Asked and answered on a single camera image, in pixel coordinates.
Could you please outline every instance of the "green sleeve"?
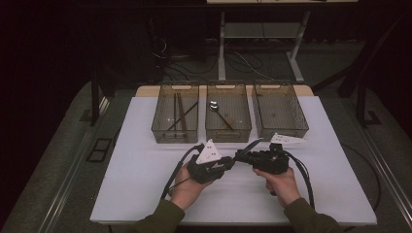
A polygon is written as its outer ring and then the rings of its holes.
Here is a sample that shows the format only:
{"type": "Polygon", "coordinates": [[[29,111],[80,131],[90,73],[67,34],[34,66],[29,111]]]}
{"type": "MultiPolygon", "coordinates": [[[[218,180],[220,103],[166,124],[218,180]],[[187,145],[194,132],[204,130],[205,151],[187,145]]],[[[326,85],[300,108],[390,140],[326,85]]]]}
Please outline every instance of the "green sleeve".
{"type": "Polygon", "coordinates": [[[342,228],[330,216],[318,214],[306,202],[299,198],[285,208],[288,217],[296,233],[341,233],[342,228]]]}
{"type": "Polygon", "coordinates": [[[135,222],[128,232],[173,233],[184,216],[185,212],[174,203],[160,200],[154,213],[135,222]]]}

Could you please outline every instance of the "white table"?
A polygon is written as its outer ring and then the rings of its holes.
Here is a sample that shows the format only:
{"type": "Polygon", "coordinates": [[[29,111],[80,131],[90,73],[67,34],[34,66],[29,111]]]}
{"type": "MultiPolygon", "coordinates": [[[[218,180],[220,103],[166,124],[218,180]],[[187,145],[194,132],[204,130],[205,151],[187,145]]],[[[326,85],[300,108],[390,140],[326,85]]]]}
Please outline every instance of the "white table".
{"type": "MultiPolygon", "coordinates": [[[[206,143],[204,89],[199,99],[199,142],[206,143]]],[[[150,215],[177,162],[193,145],[160,145],[151,131],[156,97],[135,97],[130,102],[117,145],[100,188],[90,220],[104,224],[131,223],[150,215]]],[[[342,225],[376,224],[366,199],[318,97],[300,96],[309,124],[307,143],[284,147],[308,168],[319,213],[342,225]]],[[[252,101],[253,130],[258,136],[252,101]]],[[[234,156],[248,144],[216,144],[223,156],[234,156]]],[[[268,150],[260,143],[253,150],[268,150]]],[[[294,164],[297,185],[303,197],[307,189],[294,164]]],[[[207,187],[188,210],[182,224],[191,225],[289,225],[276,197],[269,195],[264,179],[247,164],[232,170],[207,187]]]]}

